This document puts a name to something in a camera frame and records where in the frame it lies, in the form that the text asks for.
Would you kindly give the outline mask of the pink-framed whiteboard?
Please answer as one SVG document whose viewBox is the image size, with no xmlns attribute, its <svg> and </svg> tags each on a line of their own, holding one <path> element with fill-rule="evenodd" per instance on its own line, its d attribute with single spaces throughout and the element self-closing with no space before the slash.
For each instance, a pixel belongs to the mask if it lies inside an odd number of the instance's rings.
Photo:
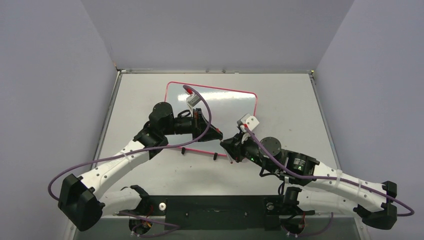
<svg viewBox="0 0 424 240">
<path fill-rule="evenodd" d="M 239 132 L 237 121 L 241 117 L 245 114 L 255 115 L 258 97 L 253 92 L 171 81 L 166 86 L 165 102 L 172 105 L 175 117 L 183 110 L 189 109 L 186 103 L 189 94 L 183 85 L 194 88 L 206 100 L 211 110 L 212 125 L 222 132 L 224 140 Z M 176 145 L 192 140 L 192 135 L 170 135 L 167 136 L 167 139 L 170 145 Z M 186 152 L 193 151 L 211 155 L 217 153 L 218 156 L 226 157 L 219 140 L 195 142 L 186 145 L 185 148 Z"/>
</svg>

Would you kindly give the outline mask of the white whiteboard marker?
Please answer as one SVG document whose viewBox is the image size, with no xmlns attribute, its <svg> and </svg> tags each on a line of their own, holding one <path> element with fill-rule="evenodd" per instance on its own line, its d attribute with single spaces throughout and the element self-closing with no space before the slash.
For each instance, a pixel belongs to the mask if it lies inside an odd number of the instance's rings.
<svg viewBox="0 0 424 240">
<path fill-rule="evenodd" d="M 233 164 L 233 159 L 232 159 L 232 157 L 231 157 L 230 153 L 229 153 L 229 152 L 227 151 L 227 149 L 225 148 L 224 141 L 223 141 L 223 140 L 221 140 L 221 141 L 220 141 L 220 143 L 219 143 L 219 145 L 220 145 L 220 146 L 221 146 L 221 148 L 224 150 L 225 155 L 226 155 L 226 157 L 227 157 L 227 159 L 228 159 L 229 163 L 230 163 L 230 164 Z"/>
</svg>

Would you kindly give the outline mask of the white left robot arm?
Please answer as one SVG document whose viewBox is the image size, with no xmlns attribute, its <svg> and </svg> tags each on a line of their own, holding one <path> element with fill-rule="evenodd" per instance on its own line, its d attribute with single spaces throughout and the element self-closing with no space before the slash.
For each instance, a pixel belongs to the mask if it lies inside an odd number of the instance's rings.
<svg viewBox="0 0 424 240">
<path fill-rule="evenodd" d="M 106 191 L 135 167 L 152 160 L 163 149 L 170 149 L 168 136 L 191 135 L 188 142 L 176 144 L 184 147 L 196 142 L 222 140 L 223 133 L 204 117 L 201 108 L 194 108 L 187 116 L 174 116 L 172 105 L 157 103 L 143 128 L 120 152 L 99 159 L 101 164 L 79 176 L 68 169 L 62 180 L 58 208 L 75 227 L 83 232 L 93 227 L 104 215 L 132 210 L 143 215 L 149 209 L 147 194 L 138 185 L 125 187 L 114 196 Z"/>
</svg>

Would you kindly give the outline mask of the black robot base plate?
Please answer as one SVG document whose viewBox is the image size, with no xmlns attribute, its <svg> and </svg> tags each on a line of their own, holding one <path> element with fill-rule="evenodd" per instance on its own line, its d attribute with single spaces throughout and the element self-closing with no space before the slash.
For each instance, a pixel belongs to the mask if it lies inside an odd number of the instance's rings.
<svg viewBox="0 0 424 240">
<path fill-rule="evenodd" d="M 286 205 L 281 195 L 151 195 L 135 209 L 125 213 L 164 217 L 166 223 L 181 230 L 277 231 L 287 218 L 313 216 L 314 210 L 302 211 Z"/>
</svg>

